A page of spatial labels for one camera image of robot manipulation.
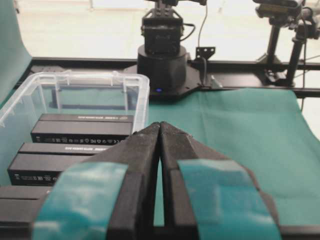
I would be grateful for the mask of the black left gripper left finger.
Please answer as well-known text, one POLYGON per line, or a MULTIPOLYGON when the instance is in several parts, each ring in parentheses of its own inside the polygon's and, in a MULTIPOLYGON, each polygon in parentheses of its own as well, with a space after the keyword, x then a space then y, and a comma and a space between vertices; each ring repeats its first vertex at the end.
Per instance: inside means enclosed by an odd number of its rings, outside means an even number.
POLYGON ((66 169, 32 226, 34 240, 147 240, 154 224, 160 124, 66 169))

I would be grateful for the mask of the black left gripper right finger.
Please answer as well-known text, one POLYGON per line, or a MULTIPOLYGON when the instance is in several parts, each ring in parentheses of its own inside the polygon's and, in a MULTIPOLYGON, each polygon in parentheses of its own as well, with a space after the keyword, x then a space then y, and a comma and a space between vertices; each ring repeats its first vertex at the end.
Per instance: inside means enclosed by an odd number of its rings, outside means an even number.
POLYGON ((166 220, 178 240, 279 240, 278 213, 255 174, 160 124, 166 220))

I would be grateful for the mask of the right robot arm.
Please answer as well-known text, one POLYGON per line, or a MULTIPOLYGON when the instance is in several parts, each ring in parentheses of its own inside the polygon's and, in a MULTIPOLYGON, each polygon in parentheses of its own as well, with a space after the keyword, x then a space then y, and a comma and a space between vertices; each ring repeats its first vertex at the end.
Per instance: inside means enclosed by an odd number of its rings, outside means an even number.
MULTIPOLYGON (((181 46, 184 20, 175 0, 157 0, 143 18, 137 71, 150 96, 171 100, 206 83, 181 46)), ((245 166, 162 122, 159 131, 166 240, 279 240, 273 200, 245 166)))

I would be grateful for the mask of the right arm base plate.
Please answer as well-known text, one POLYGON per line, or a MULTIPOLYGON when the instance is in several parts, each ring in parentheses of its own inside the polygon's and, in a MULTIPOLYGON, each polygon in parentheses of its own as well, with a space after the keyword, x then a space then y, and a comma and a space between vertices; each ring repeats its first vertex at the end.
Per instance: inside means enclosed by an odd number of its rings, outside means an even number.
POLYGON ((177 55, 168 55, 148 54, 142 45, 138 48, 137 64, 123 72, 148 77, 152 101, 173 101, 195 91, 213 89, 213 81, 208 78, 208 61, 203 56, 189 61, 189 53, 183 46, 177 55))

